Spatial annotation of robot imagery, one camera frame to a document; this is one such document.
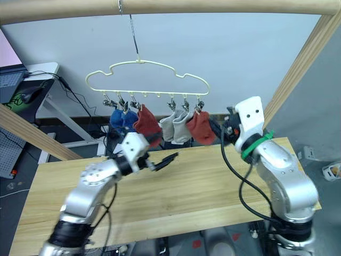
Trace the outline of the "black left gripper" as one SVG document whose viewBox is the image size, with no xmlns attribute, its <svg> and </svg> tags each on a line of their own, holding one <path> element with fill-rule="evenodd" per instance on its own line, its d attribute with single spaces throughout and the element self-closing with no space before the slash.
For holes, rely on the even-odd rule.
<svg viewBox="0 0 341 256">
<path fill-rule="evenodd" d="M 175 152 L 163 158 L 160 163 L 154 164 L 149 160 L 149 154 L 145 153 L 143 156 L 139 157 L 137 160 L 137 165 L 140 170 L 149 169 L 151 171 L 159 171 L 169 165 L 177 156 L 179 152 Z"/>
</svg>

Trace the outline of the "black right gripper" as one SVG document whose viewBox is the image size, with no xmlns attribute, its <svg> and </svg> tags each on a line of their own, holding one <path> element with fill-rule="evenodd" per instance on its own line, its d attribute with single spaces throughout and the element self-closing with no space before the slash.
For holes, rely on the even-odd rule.
<svg viewBox="0 0 341 256">
<path fill-rule="evenodd" d="M 213 133 L 220 139 L 222 137 L 222 130 L 224 129 L 224 142 L 225 146 L 229 144 L 235 145 L 237 139 L 240 136 L 240 124 L 241 120 L 239 114 L 235 112 L 233 107 L 226 108 L 227 119 L 223 124 L 220 124 L 218 121 L 209 118 L 209 125 Z"/>
</svg>

